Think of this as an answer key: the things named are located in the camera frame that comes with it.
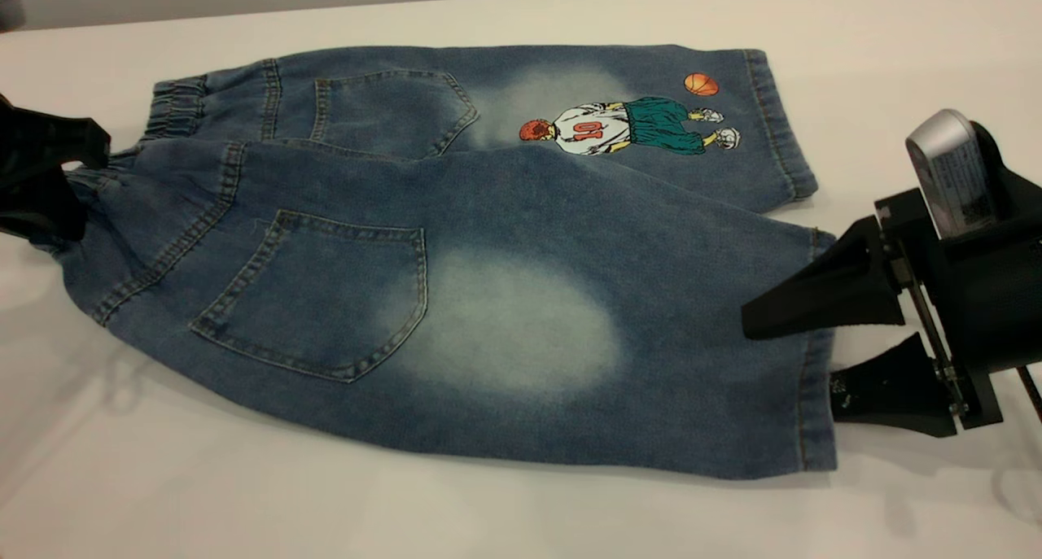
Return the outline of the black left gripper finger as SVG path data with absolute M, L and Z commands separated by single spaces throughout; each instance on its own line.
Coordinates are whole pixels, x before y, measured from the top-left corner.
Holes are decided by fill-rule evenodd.
M 3 177 L 1 232 L 17 238 L 79 241 L 85 236 L 85 206 L 60 167 L 32 176 Z
M 16 107 L 1 96 L 3 171 L 41 171 L 81 162 L 107 166 L 111 136 L 92 118 L 55 116 Z

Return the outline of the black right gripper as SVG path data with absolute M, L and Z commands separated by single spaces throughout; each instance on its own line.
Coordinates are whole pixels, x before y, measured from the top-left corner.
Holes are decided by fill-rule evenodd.
M 810 330 L 904 325 L 900 290 L 922 334 L 830 371 L 832 418 L 934 438 L 1002 421 L 992 376 L 1040 361 L 1040 192 L 1000 195 L 998 221 L 941 238 L 919 190 L 875 203 L 811 264 L 742 308 L 748 339 Z M 888 251 L 890 261 L 883 247 Z

